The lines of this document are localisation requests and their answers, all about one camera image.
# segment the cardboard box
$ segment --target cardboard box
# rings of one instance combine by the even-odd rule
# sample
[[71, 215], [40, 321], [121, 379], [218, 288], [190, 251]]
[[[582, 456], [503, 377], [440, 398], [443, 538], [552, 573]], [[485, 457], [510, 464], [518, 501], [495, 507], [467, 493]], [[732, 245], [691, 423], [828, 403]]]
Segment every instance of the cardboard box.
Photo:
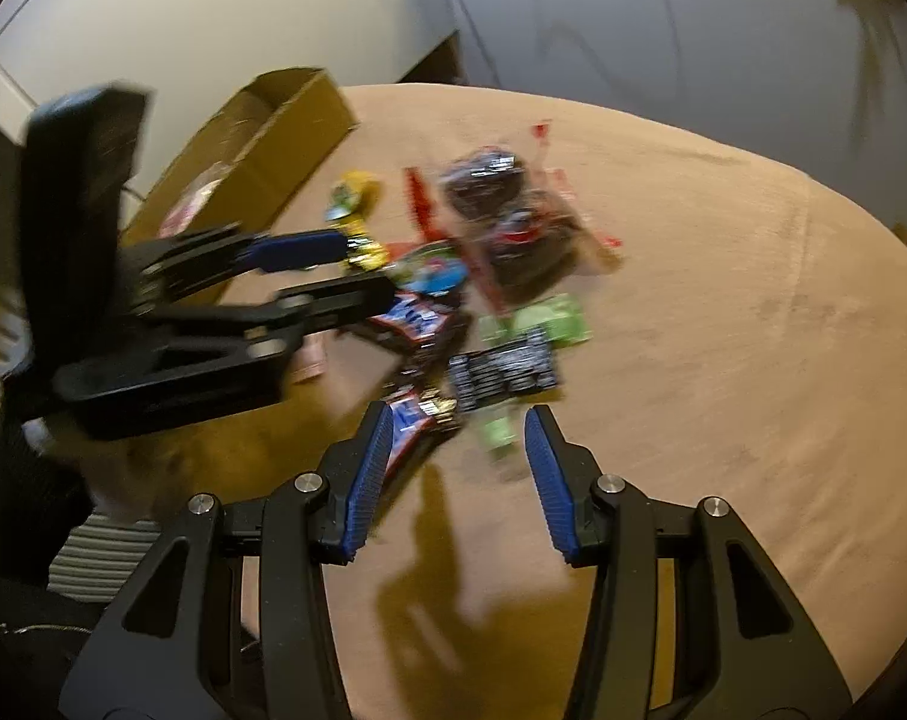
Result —
[[[221, 178], [187, 230], [239, 221], [246, 232], [270, 227], [313, 170], [356, 126], [330, 76], [291, 68], [256, 76], [197, 132], [154, 185], [123, 234], [123, 245], [157, 237], [186, 191], [218, 164]], [[197, 293], [213, 302], [226, 285]]]

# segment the floor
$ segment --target floor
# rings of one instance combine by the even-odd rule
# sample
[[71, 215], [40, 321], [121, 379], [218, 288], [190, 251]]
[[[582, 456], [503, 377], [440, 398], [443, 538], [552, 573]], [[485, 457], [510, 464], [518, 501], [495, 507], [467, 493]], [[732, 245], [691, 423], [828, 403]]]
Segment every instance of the floor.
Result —
[[470, 83], [675, 124], [907, 227], [903, 0], [451, 0]]

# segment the black fabric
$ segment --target black fabric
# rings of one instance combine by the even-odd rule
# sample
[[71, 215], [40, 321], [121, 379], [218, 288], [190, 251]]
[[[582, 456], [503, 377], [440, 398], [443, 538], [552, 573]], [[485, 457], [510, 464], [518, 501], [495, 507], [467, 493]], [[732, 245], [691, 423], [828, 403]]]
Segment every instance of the black fabric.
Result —
[[39, 457], [1, 407], [0, 577], [46, 587], [56, 553], [92, 512], [80, 474]]
[[1, 408], [0, 720], [61, 718], [59, 689], [101, 608], [46, 584], [53, 557], [91, 511], [80, 475], [39, 457]]

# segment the white wall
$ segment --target white wall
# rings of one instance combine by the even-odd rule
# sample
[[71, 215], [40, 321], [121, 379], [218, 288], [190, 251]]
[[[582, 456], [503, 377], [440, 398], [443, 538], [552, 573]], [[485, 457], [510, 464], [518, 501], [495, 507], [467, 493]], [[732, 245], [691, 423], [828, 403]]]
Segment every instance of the white wall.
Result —
[[17, 112], [91, 84], [155, 89], [130, 182], [145, 194], [253, 76], [306, 65], [342, 85], [389, 83], [454, 29], [447, 0], [4, 0], [0, 126], [17, 133]]

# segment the metal screw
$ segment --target metal screw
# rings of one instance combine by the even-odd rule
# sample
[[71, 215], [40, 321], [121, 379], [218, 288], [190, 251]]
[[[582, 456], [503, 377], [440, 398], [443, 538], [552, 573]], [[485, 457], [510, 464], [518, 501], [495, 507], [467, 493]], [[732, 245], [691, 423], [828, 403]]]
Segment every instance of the metal screw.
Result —
[[324, 485], [324, 479], [318, 473], [309, 471], [302, 473], [294, 480], [293, 486], [301, 493], [315, 493]]
[[711, 517], [725, 517], [730, 514], [730, 504], [723, 498], [707, 498], [703, 502], [703, 508]]
[[283, 341], [282, 338], [267, 338], [266, 341], [253, 343], [247, 347], [247, 354], [250, 357], [269, 357], [284, 351], [286, 351], [286, 341]]
[[612, 495], [614, 493], [622, 493], [625, 490], [627, 483], [623, 481], [622, 476], [618, 476], [613, 473], [605, 473], [603, 476], [600, 476], [596, 480], [596, 485], [607, 493]]
[[216, 503], [213, 496], [209, 493], [200, 493], [199, 495], [194, 495], [190, 498], [190, 502], [186, 505], [187, 509], [190, 509], [193, 514], [206, 514], [213, 508], [213, 504]]
[[304, 308], [313, 302], [310, 295], [290, 295], [279, 299], [280, 308]]

